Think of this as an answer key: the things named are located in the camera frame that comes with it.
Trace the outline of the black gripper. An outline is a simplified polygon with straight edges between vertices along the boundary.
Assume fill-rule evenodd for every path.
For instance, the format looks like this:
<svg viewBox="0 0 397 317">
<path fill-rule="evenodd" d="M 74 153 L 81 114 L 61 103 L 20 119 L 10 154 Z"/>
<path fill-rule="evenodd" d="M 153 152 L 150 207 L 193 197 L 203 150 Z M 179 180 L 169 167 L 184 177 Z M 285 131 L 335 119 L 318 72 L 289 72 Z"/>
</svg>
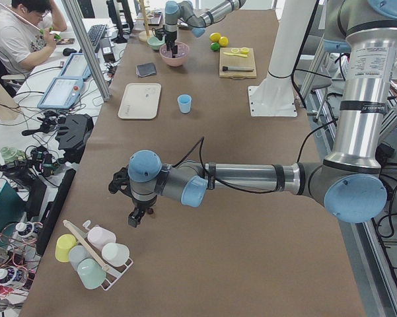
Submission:
<svg viewBox="0 0 397 317">
<path fill-rule="evenodd" d="M 162 28 L 153 28 L 153 35 L 156 36 L 159 40 L 164 40 L 166 44 L 166 51 L 172 51 L 172 58 L 176 58 L 178 54 L 178 46 L 175 45 L 175 41 L 177 39 L 177 31 L 168 30 L 166 27 Z"/>
<path fill-rule="evenodd" d="M 127 218 L 129 226 L 136 228 L 142 218 L 149 213 L 149 207 L 153 207 L 157 202 L 157 195 L 153 193 L 152 196 L 137 199 L 131 191 L 130 180 L 127 172 L 127 167 L 122 167 L 118 172 L 113 175 L 112 181 L 108 185 L 108 191 L 111 194 L 122 192 L 124 195 L 131 198 L 135 207 L 139 208 L 139 213 L 130 213 Z"/>
</svg>

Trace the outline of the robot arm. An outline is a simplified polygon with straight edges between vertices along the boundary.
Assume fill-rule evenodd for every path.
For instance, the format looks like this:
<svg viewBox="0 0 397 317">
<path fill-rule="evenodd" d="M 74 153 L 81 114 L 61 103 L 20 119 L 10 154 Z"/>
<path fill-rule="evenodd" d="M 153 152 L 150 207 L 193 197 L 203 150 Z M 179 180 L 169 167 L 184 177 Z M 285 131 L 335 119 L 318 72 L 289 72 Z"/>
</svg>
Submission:
<svg viewBox="0 0 397 317">
<path fill-rule="evenodd" d="M 164 164 L 156 153 L 141 150 L 108 186 L 132 199 L 128 223 L 136 227 L 158 196 L 197 207 L 219 184 L 253 194 L 305 195 L 347 223 L 377 216 L 387 201 L 375 152 L 397 51 L 397 1 L 330 1 L 324 38 L 327 46 L 349 47 L 350 60 L 334 147 L 321 163 L 217 164 L 183 158 Z"/>
<path fill-rule="evenodd" d="M 245 2 L 245 0 L 226 0 L 197 16 L 191 1 L 180 3 L 168 1 L 164 8 L 164 25 L 162 28 L 154 29 L 153 34 L 159 40 L 164 40 L 166 50 L 171 53 L 171 57 L 176 57 L 179 20 L 183 20 L 190 27 L 195 37 L 200 37 L 205 28 L 223 20 L 227 14 L 239 10 Z"/>
</svg>

